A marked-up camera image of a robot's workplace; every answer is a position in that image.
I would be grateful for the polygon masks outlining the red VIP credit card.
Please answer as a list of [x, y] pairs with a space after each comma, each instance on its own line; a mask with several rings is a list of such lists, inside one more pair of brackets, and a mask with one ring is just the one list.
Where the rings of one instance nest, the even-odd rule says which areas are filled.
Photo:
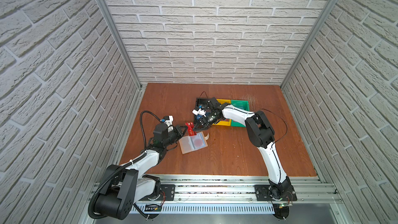
[[193, 130], [194, 123], [193, 122], [186, 122], [185, 125], [187, 126], [187, 132], [189, 136], [196, 136], [196, 132]]

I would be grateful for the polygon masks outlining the tan leather card holder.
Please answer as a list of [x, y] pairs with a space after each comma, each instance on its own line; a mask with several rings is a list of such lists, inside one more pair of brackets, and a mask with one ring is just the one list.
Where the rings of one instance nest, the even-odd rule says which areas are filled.
[[209, 134], [206, 136], [203, 132], [197, 133], [194, 136], [185, 136], [181, 138], [178, 143], [182, 154], [187, 154], [208, 146], [207, 140], [209, 139]]

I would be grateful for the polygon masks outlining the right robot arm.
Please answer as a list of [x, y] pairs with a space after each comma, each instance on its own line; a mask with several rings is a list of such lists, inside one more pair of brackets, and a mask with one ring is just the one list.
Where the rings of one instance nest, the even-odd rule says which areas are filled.
[[245, 111], [230, 103], [221, 104], [214, 97], [207, 100], [207, 108], [210, 109], [210, 112], [199, 106], [192, 111], [194, 115], [200, 117], [193, 130], [195, 132], [207, 130], [222, 119], [230, 119], [244, 125], [249, 140], [259, 149], [265, 162], [270, 195], [275, 200], [283, 198], [284, 193], [288, 192], [291, 187], [291, 181], [280, 163], [275, 145], [275, 131], [266, 115], [262, 111]]

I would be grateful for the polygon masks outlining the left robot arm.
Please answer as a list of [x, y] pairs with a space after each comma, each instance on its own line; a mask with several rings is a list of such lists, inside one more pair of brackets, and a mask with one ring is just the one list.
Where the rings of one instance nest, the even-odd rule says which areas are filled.
[[92, 219], [112, 217], [123, 220], [137, 201], [160, 195], [160, 179], [145, 173], [163, 160], [167, 147], [184, 137], [187, 129], [187, 126], [162, 122], [156, 125], [152, 140], [143, 153], [123, 165], [108, 166], [89, 202], [88, 215]]

